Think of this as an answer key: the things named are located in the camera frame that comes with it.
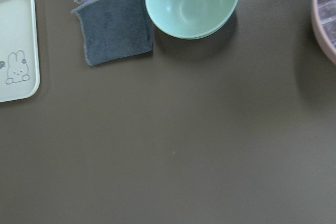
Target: pink container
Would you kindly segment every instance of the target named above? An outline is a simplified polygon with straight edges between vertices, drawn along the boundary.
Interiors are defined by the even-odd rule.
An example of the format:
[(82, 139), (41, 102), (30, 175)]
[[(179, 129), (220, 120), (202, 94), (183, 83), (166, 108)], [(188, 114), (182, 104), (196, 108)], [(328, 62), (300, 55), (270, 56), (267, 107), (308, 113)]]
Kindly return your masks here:
[(311, 20), (315, 37), (321, 49), (328, 56), (328, 58), (336, 65), (336, 48), (331, 43), (326, 32), (323, 29), (318, 12), (318, 0), (312, 0)]

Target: dark brown table surface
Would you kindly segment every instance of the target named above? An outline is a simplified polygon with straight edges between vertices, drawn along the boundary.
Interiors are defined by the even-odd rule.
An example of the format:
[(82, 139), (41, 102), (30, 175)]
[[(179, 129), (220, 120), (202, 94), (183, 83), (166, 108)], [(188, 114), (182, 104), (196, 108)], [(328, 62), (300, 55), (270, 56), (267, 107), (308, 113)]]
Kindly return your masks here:
[(199, 40), (89, 67), (35, 0), (41, 84), (0, 104), (1, 224), (336, 223), (336, 66), (311, 0), (239, 0)]

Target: cloth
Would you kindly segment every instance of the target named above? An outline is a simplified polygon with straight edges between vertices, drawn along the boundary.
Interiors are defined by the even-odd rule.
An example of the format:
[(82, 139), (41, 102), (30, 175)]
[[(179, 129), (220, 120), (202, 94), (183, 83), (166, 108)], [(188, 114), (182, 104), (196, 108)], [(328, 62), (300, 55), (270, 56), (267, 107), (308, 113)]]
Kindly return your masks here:
[(152, 50), (153, 29), (145, 0), (81, 0), (79, 4), (71, 12), (80, 21), (89, 65)]

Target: cartoon rabbit drawing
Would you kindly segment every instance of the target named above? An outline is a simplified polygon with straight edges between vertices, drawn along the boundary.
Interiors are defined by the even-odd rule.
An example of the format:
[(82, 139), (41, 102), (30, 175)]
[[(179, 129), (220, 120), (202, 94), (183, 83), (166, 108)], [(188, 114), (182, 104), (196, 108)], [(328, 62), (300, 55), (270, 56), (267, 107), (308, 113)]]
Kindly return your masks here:
[(29, 69), (25, 53), (20, 50), (17, 53), (10, 53), (8, 56), (8, 69), (6, 84), (28, 81), (30, 79)]

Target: plastic tray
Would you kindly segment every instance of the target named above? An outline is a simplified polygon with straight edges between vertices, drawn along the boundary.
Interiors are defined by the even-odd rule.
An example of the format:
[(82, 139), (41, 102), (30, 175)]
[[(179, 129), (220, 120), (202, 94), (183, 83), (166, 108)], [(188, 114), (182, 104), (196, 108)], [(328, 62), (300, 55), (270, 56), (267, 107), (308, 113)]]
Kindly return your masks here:
[(39, 83), (34, 0), (0, 0), (0, 102), (30, 97)]

